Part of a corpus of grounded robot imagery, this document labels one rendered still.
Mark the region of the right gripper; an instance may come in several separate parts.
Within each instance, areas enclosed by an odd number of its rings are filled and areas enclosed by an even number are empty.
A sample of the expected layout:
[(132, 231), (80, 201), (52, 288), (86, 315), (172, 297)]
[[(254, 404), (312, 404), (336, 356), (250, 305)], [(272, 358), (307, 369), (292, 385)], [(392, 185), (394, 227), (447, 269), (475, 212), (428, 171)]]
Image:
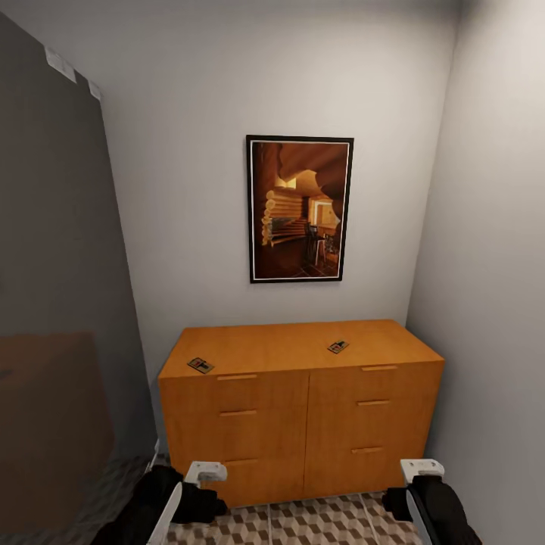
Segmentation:
[(408, 487), (389, 487), (385, 490), (383, 504), (385, 511), (394, 515), (396, 521), (412, 521), (413, 518), (406, 503), (406, 490)]

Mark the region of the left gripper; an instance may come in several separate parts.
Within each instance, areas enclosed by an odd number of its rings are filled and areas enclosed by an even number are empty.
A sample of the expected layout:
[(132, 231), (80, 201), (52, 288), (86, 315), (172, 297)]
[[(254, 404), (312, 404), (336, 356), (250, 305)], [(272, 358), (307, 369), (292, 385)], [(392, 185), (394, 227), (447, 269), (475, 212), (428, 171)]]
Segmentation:
[(216, 491), (201, 490), (194, 485), (189, 486), (189, 503), (183, 516), (175, 524), (189, 524), (191, 522), (212, 523), (216, 517), (226, 514), (225, 501), (216, 498)]

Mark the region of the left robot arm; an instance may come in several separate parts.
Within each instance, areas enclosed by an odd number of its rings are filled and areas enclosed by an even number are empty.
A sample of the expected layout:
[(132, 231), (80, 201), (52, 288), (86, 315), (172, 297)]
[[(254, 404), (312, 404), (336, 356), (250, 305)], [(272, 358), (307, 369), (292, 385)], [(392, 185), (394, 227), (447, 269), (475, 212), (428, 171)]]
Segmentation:
[(136, 485), (131, 503), (96, 534), (92, 545), (160, 545), (170, 522), (212, 523), (228, 508), (216, 491), (201, 490), (201, 480), (225, 481), (226, 476), (226, 467), (218, 461), (192, 462), (185, 479), (174, 467), (152, 464)]

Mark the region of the mousetrap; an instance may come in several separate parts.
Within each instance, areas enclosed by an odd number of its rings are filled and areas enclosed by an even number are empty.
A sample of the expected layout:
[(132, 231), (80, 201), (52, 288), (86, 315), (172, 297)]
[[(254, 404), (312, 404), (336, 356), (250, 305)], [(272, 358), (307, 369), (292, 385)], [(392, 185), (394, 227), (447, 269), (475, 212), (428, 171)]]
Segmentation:
[(333, 344), (328, 349), (335, 353), (340, 353), (343, 349), (345, 349), (349, 344), (345, 341), (339, 340), (335, 344)]
[(207, 374), (209, 371), (215, 368), (214, 365), (206, 362), (205, 360), (202, 360), (200, 357), (197, 357), (191, 362), (188, 362), (188, 365), (190, 365), (192, 368), (195, 368), (199, 372), (203, 372), (204, 374)]

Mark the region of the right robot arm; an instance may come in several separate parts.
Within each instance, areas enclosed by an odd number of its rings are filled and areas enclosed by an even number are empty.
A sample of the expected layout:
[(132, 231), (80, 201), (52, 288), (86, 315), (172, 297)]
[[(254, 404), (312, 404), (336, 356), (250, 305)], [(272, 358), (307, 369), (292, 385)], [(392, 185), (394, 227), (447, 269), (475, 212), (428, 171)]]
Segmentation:
[(444, 467), (433, 459), (401, 459), (405, 487), (385, 490), (385, 511), (396, 521), (413, 521), (422, 545), (482, 545), (467, 525), (464, 508), (450, 485), (442, 484)]

